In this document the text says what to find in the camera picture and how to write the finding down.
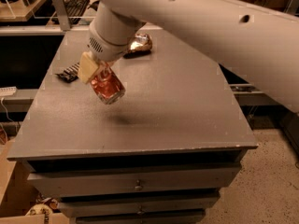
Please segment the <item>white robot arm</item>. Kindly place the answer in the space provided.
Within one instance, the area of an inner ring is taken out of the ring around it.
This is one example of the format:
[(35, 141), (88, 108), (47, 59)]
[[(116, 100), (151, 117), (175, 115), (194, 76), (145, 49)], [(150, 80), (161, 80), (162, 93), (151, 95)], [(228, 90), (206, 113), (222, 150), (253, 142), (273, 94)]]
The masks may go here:
[(90, 82), (155, 24), (299, 112), (299, 20), (238, 0), (100, 0), (78, 76)]

